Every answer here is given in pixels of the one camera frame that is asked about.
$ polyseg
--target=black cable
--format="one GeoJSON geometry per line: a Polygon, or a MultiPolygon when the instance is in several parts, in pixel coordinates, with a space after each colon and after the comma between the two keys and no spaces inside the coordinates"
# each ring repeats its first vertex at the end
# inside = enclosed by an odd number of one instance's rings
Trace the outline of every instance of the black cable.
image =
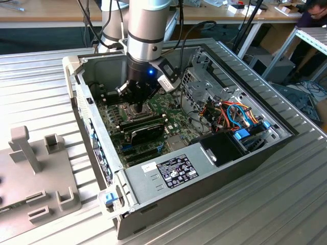
{"type": "Polygon", "coordinates": [[[240,34],[240,32],[241,32],[241,29],[243,28],[243,25],[244,25],[244,23],[245,23],[245,20],[246,20],[246,17],[247,17],[247,13],[249,12],[250,5],[251,5],[251,0],[249,0],[249,5],[248,5],[248,8],[247,8],[247,10],[246,10],[246,15],[245,15],[245,17],[244,17],[244,20],[243,20],[241,26],[240,26],[239,31],[237,32],[237,35],[236,35],[235,39],[234,39],[234,43],[233,43],[233,46],[232,46],[233,48],[234,48],[234,45],[235,45],[236,39],[237,39],[237,37],[239,36],[239,34],[240,34]]]}
{"type": "Polygon", "coordinates": [[[174,51],[179,46],[179,43],[182,39],[183,27],[184,27],[183,0],[178,0],[178,1],[179,1],[179,25],[180,25],[178,41],[173,48],[163,52],[162,55],[167,55],[167,54],[171,53],[172,51],[174,51]]]}
{"type": "Polygon", "coordinates": [[[83,8],[82,4],[81,4],[81,1],[80,0],[77,0],[77,3],[78,3],[78,6],[80,7],[80,9],[82,10],[82,13],[84,15],[84,17],[86,18],[87,22],[88,22],[88,25],[90,26],[90,29],[93,33],[93,35],[97,38],[97,40],[99,41],[99,43],[101,43],[103,46],[105,46],[106,48],[108,49],[111,49],[112,46],[111,45],[106,45],[102,40],[101,38],[97,35],[97,33],[95,32],[94,30],[94,26],[92,25],[92,22],[90,20],[90,18],[87,16],[86,12],[85,12],[85,9],[83,8]]]}
{"type": "Polygon", "coordinates": [[[124,19],[123,19],[123,13],[122,13],[122,10],[121,10],[121,6],[119,5],[119,0],[116,0],[117,2],[117,5],[118,5],[118,9],[119,9],[119,14],[120,14],[120,17],[121,17],[121,31],[122,31],[122,38],[125,38],[125,31],[124,31],[124,19]]]}
{"type": "Polygon", "coordinates": [[[107,27],[107,25],[109,24],[110,20],[111,20],[111,6],[112,6],[112,0],[110,0],[110,3],[109,3],[109,17],[108,17],[108,20],[107,22],[103,25],[101,31],[100,31],[100,35],[102,35],[102,32],[103,30],[107,27]]]}
{"type": "Polygon", "coordinates": [[[263,0],[258,0],[258,1],[257,1],[256,6],[255,6],[255,8],[254,8],[254,10],[253,10],[253,12],[252,12],[252,14],[251,14],[249,20],[247,21],[247,23],[246,23],[244,29],[241,31],[241,35],[235,39],[235,45],[233,45],[233,48],[232,48],[232,51],[233,51],[234,53],[236,53],[237,48],[239,47],[239,45],[240,45],[240,43],[241,43],[241,41],[242,41],[242,39],[243,39],[245,33],[246,33],[247,30],[249,29],[249,27],[250,27],[250,25],[251,25],[251,23],[252,23],[252,21],[253,21],[255,15],[256,15],[257,11],[258,11],[260,5],[262,4],[262,2],[263,2],[263,0]]]}
{"type": "Polygon", "coordinates": [[[84,27],[84,34],[83,34],[83,44],[84,44],[85,47],[87,47],[86,29],[87,29],[87,26],[85,25],[85,27],[84,27]]]}
{"type": "Polygon", "coordinates": [[[118,5],[118,9],[119,9],[120,16],[121,16],[121,22],[124,23],[123,13],[122,13],[121,6],[119,5],[119,0],[116,0],[116,2],[117,2],[117,5],[118,5]]]}
{"type": "Polygon", "coordinates": [[[181,111],[182,111],[182,112],[183,112],[187,117],[189,117],[190,119],[192,119],[193,121],[196,121],[196,122],[198,122],[198,123],[200,123],[200,124],[205,125],[205,126],[208,127],[207,124],[205,124],[205,123],[203,123],[203,122],[201,122],[201,121],[199,121],[199,120],[197,120],[197,119],[195,119],[195,118],[189,116],[189,114],[190,114],[192,111],[189,111],[188,113],[186,113],[186,112],[184,111],[183,106],[182,106],[182,100],[183,100],[183,91],[184,91],[184,89],[185,89],[185,85],[186,85],[186,82],[183,84],[182,91],[180,92],[180,98],[179,98],[180,110],[181,110],[181,111]]]}
{"type": "Polygon", "coordinates": [[[183,61],[183,51],[184,51],[184,47],[185,47],[185,43],[186,43],[186,40],[188,38],[188,35],[190,34],[190,32],[192,30],[194,30],[195,28],[201,26],[201,25],[205,25],[205,24],[214,24],[214,26],[217,24],[215,21],[213,20],[208,20],[208,21],[203,21],[203,22],[200,22],[194,26],[192,26],[189,31],[186,33],[185,37],[184,37],[184,40],[183,40],[183,43],[182,43],[182,46],[180,48],[180,55],[179,55],[179,69],[180,69],[180,75],[183,76],[184,74],[184,71],[182,71],[182,61],[183,61]]]}

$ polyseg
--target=white sticker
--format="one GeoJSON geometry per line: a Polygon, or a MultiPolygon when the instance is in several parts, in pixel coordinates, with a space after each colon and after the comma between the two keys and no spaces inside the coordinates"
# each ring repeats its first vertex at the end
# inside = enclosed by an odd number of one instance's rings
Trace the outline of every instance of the white sticker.
{"type": "Polygon", "coordinates": [[[150,162],[148,164],[141,166],[141,168],[143,169],[143,172],[147,173],[151,170],[157,169],[157,164],[155,162],[150,162]]]}
{"type": "Polygon", "coordinates": [[[193,170],[193,171],[189,172],[189,174],[190,174],[190,175],[196,174],[196,171],[193,170]]]}

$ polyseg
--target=motherboard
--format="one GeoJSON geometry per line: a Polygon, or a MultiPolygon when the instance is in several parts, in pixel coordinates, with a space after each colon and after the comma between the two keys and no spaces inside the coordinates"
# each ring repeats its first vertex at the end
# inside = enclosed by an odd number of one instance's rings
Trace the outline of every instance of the motherboard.
{"type": "Polygon", "coordinates": [[[125,168],[186,147],[202,135],[181,111],[178,99],[159,91],[137,113],[133,105],[97,102],[99,113],[125,168]]]}

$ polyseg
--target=dark shirt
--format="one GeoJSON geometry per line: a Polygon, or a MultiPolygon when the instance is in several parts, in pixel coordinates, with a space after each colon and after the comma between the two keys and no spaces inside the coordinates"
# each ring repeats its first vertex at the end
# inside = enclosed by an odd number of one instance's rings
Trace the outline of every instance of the dark shirt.
{"type": "Polygon", "coordinates": [[[311,14],[305,11],[296,26],[302,28],[302,27],[322,27],[323,25],[327,25],[327,15],[321,19],[313,19],[311,18],[311,14]]]}

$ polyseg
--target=desk leg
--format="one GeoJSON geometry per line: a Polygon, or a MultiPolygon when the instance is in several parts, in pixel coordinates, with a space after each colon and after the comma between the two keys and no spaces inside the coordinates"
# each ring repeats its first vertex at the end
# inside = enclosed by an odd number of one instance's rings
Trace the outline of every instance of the desk leg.
{"type": "Polygon", "coordinates": [[[281,59],[281,57],[284,55],[285,51],[289,47],[289,45],[293,42],[294,37],[296,36],[297,28],[294,28],[291,34],[288,36],[286,41],[284,42],[283,46],[279,49],[279,52],[275,55],[267,69],[264,71],[264,73],[261,75],[263,79],[266,79],[268,77],[271,70],[274,68],[275,64],[281,59]]]}
{"type": "Polygon", "coordinates": [[[237,55],[240,59],[243,59],[244,55],[246,54],[246,51],[250,47],[252,41],[254,40],[256,34],[258,33],[260,27],[262,25],[261,21],[258,21],[258,23],[253,24],[251,31],[249,32],[249,35],[247,35],[247,38],[245,39],[245,42],[239,51],[239,54],[237,55]]]}
{"type": "Polygon", "coordinates": [[[319,71],[314,74],[314,76],[311,78],[311,81],[317,80],[317,78],[327,69],[327,61],[325,64],[322,66],[322,68],[319,69],[319,71]]]}

